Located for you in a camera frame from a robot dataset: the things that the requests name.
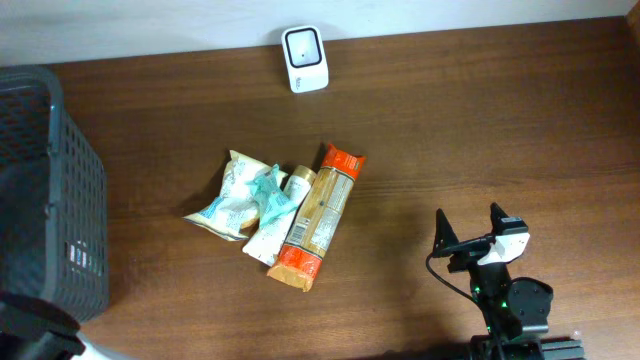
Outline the white cream snack bag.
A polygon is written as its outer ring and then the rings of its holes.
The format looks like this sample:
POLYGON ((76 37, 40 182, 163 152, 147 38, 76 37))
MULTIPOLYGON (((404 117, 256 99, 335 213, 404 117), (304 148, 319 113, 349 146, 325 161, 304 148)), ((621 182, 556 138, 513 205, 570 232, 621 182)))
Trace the white cream snack bag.
MULTIPOLYGON (((259 224, 258 205, 250 195, 248 182, 268 171, 269 166, 235 150, 230 151, 220 194, 200 211, 184 216, 184 219, 224 238, 242 241, 249 238, 246 230, 259 224)), ((280 169, 280 187, 288 174, 280 169)))

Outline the white tube with gold cap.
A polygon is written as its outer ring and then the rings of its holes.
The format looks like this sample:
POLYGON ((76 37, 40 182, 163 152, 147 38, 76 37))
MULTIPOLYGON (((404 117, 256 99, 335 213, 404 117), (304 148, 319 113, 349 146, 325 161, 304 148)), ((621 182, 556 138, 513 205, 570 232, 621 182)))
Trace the white tube with gold cap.
POLYGON ((297 209, 262 229, 258 228, 242 248, 245 254, 268 266, 275 263, 296 212, 309 193, 315 177, 316 173, 306 166, 298 165, 294 169, 282 190, 297 205, 297 209))

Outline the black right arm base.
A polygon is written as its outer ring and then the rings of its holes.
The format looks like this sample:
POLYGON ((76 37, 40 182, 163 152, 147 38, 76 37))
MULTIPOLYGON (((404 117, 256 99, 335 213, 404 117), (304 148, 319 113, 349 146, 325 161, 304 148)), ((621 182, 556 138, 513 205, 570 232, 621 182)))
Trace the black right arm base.
POLYGON ((586 360, 581 340, 569 337, 530 338, 499 344, 489 336, 474 336, 464 360, 586 360))

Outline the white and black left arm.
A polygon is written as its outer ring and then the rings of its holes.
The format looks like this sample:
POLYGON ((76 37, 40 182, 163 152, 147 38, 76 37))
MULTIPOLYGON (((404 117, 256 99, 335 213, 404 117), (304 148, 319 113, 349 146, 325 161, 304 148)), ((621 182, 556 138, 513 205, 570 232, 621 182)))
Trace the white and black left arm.
POLYGON ((80 324, 39 298, 1 292, 1 360, 125 360, 92 342, 80 324))

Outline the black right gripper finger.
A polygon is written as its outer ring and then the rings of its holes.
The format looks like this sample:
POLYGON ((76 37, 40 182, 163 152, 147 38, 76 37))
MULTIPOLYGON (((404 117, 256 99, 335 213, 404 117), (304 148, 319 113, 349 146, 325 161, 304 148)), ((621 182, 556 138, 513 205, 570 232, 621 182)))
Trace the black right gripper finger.
POLYGON ((457 245, 459 240, 453 231, 444 211, 439 208, 436 211, 436 231, 434 238, 434 249, 445 249, 449 246, 457 245))
POLYGON ((504 232, 506 228, 506 225, 503 222, 504 218, 508 218, 508 215, 496 202, 493 202, 490 205, 490 219, 492 224, 492 232, 494 234, 502 234, 504 232))

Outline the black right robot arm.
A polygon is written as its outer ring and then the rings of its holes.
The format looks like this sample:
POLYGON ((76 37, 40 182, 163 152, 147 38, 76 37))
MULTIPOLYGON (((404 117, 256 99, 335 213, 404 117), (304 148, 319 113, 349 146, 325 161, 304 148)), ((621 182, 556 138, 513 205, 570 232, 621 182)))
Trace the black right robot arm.
POLYGON ((520 258, 530 239, 529 227, 490 205, 489 233, 461 241, 443 210, 436 211, 436 230, 430 259, 446 258, 450 273, 470 276, 470 299, 482 312, 490 333, 515 342, 549 331, 553 288, 530 277, 513 278, 508 265, 520 258))

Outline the teal plastic packet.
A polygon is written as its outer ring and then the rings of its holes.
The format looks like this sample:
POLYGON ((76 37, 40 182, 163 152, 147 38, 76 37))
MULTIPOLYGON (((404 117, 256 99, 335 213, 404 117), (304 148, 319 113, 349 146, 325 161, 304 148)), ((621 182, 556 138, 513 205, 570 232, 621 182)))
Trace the teal plastic packet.
POLYGON ((248 182, 250 195, 258 205, 259 228, 292 213, 297 205, 284 194, 278 182, 281 171, 277 164, 248 182))

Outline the orange spaghetti packet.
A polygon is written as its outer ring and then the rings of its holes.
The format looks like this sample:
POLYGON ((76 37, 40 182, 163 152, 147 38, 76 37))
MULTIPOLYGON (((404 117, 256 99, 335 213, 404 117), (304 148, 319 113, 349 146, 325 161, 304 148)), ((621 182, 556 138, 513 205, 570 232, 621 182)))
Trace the orange spaghetti packet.
POLYGON ((328 146, 268 277, 304 292, 312 288, 365 162, 363 155, 328 146))

